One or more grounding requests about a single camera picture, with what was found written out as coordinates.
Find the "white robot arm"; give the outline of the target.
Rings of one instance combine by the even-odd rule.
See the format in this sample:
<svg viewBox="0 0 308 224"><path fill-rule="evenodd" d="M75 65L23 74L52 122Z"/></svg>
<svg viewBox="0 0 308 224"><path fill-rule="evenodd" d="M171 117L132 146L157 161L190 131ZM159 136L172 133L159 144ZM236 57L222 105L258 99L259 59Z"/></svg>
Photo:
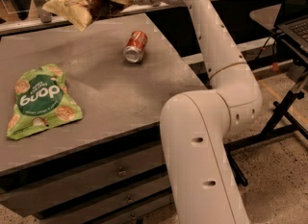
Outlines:
<svg viewBox="0 0 308 224"><path fill-rule="evenodd" d="M154 4L171 0L113 0ZM210 0L183 0L210 88L177 94L161 113L161 141L180 224L250 224L223 145L250 125L262 94Z"/></svg>

